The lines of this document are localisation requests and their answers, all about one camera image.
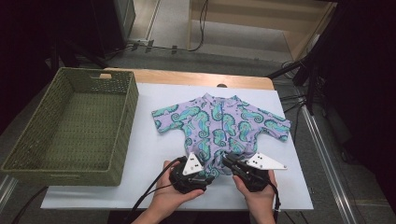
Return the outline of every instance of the white board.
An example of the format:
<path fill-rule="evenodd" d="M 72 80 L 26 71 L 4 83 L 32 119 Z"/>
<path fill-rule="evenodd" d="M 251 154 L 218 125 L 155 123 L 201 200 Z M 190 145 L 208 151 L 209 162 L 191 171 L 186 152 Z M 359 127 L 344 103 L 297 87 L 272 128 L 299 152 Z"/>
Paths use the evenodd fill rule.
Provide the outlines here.
<path fill-rule="evenodd" d="M 211 88 L 138 83 L 139 99 L 134 117 L 121 184 L 117 187 L 49 187 L 41 208 L 48 209 L 128 209 L 146 191 L 161 172 L 165 160 L 188 156 L 184 150 L 184 133 L 173 130 L 158 133 L 151 111 L 184 103 L 209 93 L 241 100 L 284 116 L 276 91 Z M 288 169 L 275 171 L 281 209 L 306 210 L 313 205 L 291 136 L 283 143 L 259 134 L 258 151 L 285 164 Z M 152 194 L 139 208 L 147 208 Z M 207 186 L 204 195 L 182 204 L 178 210 L 246 210 L 243 195 L 229 175 L 221 175 Z"/>

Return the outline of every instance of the hand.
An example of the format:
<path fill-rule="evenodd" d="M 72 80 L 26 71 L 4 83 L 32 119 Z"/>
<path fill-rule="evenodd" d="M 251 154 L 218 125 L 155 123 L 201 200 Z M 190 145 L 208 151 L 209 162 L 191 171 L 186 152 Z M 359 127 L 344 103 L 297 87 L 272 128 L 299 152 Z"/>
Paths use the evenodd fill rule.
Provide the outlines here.
<path fill-rule="evenodd" d="M 271 182 L 277 186 L 274 171 L 269 170 L 268 175 L 270 176 Z M 235 182 L 236 188 L 245 196 L 248 210 L 256 221 L 260 224 L 275 223 L 272 211 L 275 193 L 272 187 L 268 185 L 262 191 L 250 192 L 242 179 L 237 175 L 233 176 L 233 181 Z"/>
<path fill-rule="evenodd" d="M 165 168 L 169 163 L 170 161 L 165 161 L 163 168 Z M 171 185 L 169 175 L 171 174 L 172 167 L 158 180 L 157 189 Z M 201 189 L 196 189 L 187 194 L 182 194 L 175 190 L 172 185 L 163 189 L 158 189 L 155 191 L 148 209 L 133 223 L 159 223 L 164 218 L 169 217 L 184 202 L 195 199 L 202 194 L 204 194 L 204 191 Z"/>

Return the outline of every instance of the seahorse print shirt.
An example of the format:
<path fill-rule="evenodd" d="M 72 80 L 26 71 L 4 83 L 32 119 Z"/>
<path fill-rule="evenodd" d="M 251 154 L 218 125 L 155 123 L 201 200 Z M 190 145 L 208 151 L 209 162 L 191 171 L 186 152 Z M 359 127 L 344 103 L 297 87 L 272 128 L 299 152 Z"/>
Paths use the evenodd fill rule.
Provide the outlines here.
<path fill-rule="evenodd" d="M 230 175 L 222 164 L 225 152 L 240 159 L 250 158 L 257 151 L 257 135 L 267 133 L 284 142 L 288 139 L 290 121 L 269 111 L 250 105 L 236 95 L 231 98 L 205 94 L 194 100 L 171 105 L 152 112 L 160 133 L 182 130 L 184 148 L 205 163 L 200 175 Z"/>

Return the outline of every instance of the person's right hand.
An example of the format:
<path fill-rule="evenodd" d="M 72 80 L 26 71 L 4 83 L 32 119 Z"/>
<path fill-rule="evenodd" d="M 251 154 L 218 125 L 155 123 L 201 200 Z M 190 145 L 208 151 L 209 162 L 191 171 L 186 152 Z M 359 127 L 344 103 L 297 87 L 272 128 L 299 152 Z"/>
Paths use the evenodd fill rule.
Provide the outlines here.
<path fill-rule="evenodd" d="M 277 187 L 274 171 L 269 170 L 271 182 Z M 273 203 L 275 193 L 270 185 L 267 185 L 263 191 L 250 192 L 244 182 L 237 175 L 233 176 L 236 188 L 245 196 L 247 207 L 250 214 L 254 216 L 259 224 L 275 223 L 273 217 Z"/>

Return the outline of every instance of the shirt collar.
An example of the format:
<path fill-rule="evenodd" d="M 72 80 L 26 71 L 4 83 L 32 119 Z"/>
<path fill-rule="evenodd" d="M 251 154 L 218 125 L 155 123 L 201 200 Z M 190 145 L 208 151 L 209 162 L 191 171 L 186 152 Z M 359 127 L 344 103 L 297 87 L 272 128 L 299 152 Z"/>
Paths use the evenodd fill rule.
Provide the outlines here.
<path fill-rule="evenodd" d="M 224 102 L 224 106 L 230 107 L 233 105 L 236 105 L 241 102 L 241 99 L 239 99 L 236 95 L 230 98 L 222 98 L 222 97 L 215 97 L 210 95 L 209 93 L 206 93 L 203 96 L 204 100 L 209 102 L 212 105 L 217 104 L 218 102 Z"/>

